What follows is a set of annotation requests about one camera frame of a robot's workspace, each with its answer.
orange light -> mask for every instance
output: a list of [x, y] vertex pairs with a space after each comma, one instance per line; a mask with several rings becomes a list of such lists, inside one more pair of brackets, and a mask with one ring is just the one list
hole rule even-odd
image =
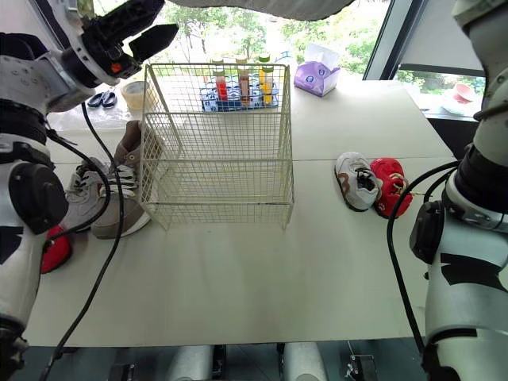
[[116, 62], [116, 63], [112, 63], [111, 64], [111, 71], [114, 73], [114, 74], [117, 74], [118, 72], [121, 71], [121, 65]]

purple tissue box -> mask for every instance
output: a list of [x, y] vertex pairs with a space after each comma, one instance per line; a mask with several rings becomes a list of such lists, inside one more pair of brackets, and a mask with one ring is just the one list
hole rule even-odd
[[294, 85], [322, 97], [337, 85], [339, 71], [340, 68], [330, 70], [321, 62], [305, 62], [296, 69]]

red liquid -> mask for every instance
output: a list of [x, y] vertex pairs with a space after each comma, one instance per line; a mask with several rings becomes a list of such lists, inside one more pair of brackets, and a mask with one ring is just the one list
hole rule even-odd
[[241, 94], [241, 104], [243, 106], [248, 106], [250, 104], [250, 94], [248, 89], [248, 75], [241, 75], [238, 77], [240, 81], [240, 94]]
[[217, 95], [220, 101], [228, 100], [228, 89], [226, 88], [225, 80], [217, 81]]

black cable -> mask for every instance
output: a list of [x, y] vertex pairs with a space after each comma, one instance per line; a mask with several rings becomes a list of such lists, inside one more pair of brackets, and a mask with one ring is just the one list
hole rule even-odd
[[85, 121], [87, 121], [88, 128], [92, 132], [92, 135], [94, 135], [97, 142], [100, 144], [104, 152], [107, 154], [108, 158], [111, 160], [111, 167], [114, 170], [114, 177], [117, 182], [117, 189], [118, 189], [118, 201], [119, 201], [119, 218], [120, 221], [118, 223], [118, 230], [117, 235], [114, 238], [113, 247], [111, 248], [110, 254], [107, 256], [106, 261], [102, 265], [101, 271], [98, 273], [97, 279], [95, 280], [94, 286], [92, 287], [92, 290], [90, 294], [88, 295], [87, 301], [85, 302], [83, 308], [81, 311], [79, 311], [78, 316], [76, 319], [72, 322], [71, 326], [67, 329], [66, 333], [63, 335], [62, 339], [58, 343], [58, 345], [55, 347], [55, 350], [53, 351], [53, 354], [51, 358], [49, 359], [49, 363], [46, 366], [46, 368], [43, 370], [42, 374], [40, 375], [39, 380], [45, 381], [49, 377], [49, 372], [52, 370], [53, 365], [56, 360], [58, 360], [61, 357], [61, 351], [64, 347], [65, 343], [69, 339], [69, 337], [72, 335], [78, 324], [81, 322], [85, 314], [87, 313], [88, 309], [90, 308], [90, 305], [92, 301], [94, 300], [95, 294], [97, 294], [97, 290], [101, 284], [102, 278], [104, 277], [104, 274], [106, 273], [106, 270], [108, 266], [110, 265], [111, 260], [113, 259], [114, 253], [117, 251], [118, 242], [120, 242], [121, 233], [123, 230], [123, 222], [124, 222], [124, 194], [121, 189], [121, 182], [120, 182], [120, 175], [118, 174], [118, 168], [117, 165], [114, 162], [114, 158], [111, 155], [111, 152], [108, 150], [106, 145], [102, 142], [99, 135], [95, 132], [94, 126], [90, 122], [90, 118], [88, 117], [87, 107], [85, 106], [85, 103], [81, 104], [81, 110], [83, 111], [83, 116], [85, 117]]
[[423, 339], [421, 338], [420, 330], [418, 328], [418, 324], [416, 322], [416, 318], [414, 317], [413, 309], [411, 308], [411, 303], [409, 296], [407, 294], [406, 285], [404, 284], [404, 278], [402, 277], [402, 272], [400, 270], [400, 266], [398, 265], [397, 255], [395, 254], [395, 248], [394, 248], [394, 238], [393, 238], [393, 231], [394, 231], [394, 223], [395, 218], [397, 216], [398, 209], [402, 205], [402, 202], [404, 201], [404, 198], [422, 181], [429, 178], [432, 175], [435, 175], [436, 173], [439, 173], [441, 171], [445, 171], [449, 168], [455, 168], [459, 165], [460, 161], [454, 161], [452, 163], [441, 165], [437, 168], [434, 168], [430, 171], [427, 171], [420, 177], [418, 177], [416, 180], [414, 180], [400, 195], [397, 202], [395, 203], [394, 209], [391, 211], [390, 217], [388, 218], [388, 225], [387, 225], [387, 243], [388, 243], [388, 251], [390, 252], [390, 258], [391, 258], [391, 264], [393, 265], [394, 271], [395, 271], [395, 277], [397, 278], [397, 284], [398, 289], [400, 291], [400, 295], [402, 297], [402, 303], [404, 305], [404, 310], [406, 311], [407, 321], [410, 324], [411, 331], [413, 332], [414, 341], [416, 343], [416, 346], [418, 348], [418, 351], [420, 352], [420, 355], [423, 354], [423, 351], [425, 349], [425, 345], [423, 343]]
[[64, 230], [63, 232], [57, 233], [57, 234], [48, 238], [48, 241], [54, 241], [57, 238], [67, 236], [68, 234], [71, 234], [71, 233], [76, 233], [79, 230], [88, 227], [89, 225], [92, 224], [92, 222], [96, 221], [99, 217], [101, 217], [104, 214], [104, 212], [106, 211], [108, 205], [110, 204], [111, 188], [110, 188], [108, 179], [107, 179], [106, 175], [104, 174], [104, 172], [102, 172], [101, 168], [99, 168], [88, 156], [86, 156], [84, 153], [80, 152], [77, 148], [72, 147], [72, 145], [70, 145], [69, 143], [67, 143], [65, 141], [65, 139], [60, 137], [54, 129], [48, 130], [47, 135], [55, 143], [60, 144], [62, 147], [68, 149], [69, 151], [71, 151], [74, 154], [76, 154], [77, 156], [79, 156], [81, 159], [85, 160], [87, 162], [87, 164], [98, 173], [98, 175], [100, 176], [100, 178], [104, 184], [104, 188], [106, 189], [106, 198], [104, 199], [104, 203], [101, 206], [101, 209], [93, 217], [89, 218], [85, 222], [83, 222], [77, 226], [74, 226], [70, 229]]
[[486, 117], [491, 117], [493, 115], [497, 115], [505, 111], [508, 111], [508, 102], [501, 103], [500, 105], [491, 107], [490, 109], [481, 110], [476, 114], [474, 114], [473, 118], [476, 119], [477, 121], [481, 121]]
[[436, 190], [437, 187], [439, 187], [442, 183], [444, 183], [446, 180], [448, 180], [448, 177], [455, 171], [455, 168], [453, 168], [451, 171], [446, 172], [444, 175], [442, 175], [439, 179], [437, 179], [430, 188], [425, 192], [425, 196], [423, 196], [423, 202], [428, 202], [430, 200], [430, 196], [432, 196], [432, 193]]

wire basket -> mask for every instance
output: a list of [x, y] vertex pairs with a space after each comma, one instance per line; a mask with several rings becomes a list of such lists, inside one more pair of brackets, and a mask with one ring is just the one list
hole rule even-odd
[[[241, 65], [241, 85], [236, 64], [147, 65], [140, 203], [165, 229], [188, 222], [289, 223], [289, 70], [269, 65], [270, 86], [257, 64]], [[222, 94], [224, 87], [212, 85], [220, 68]]]

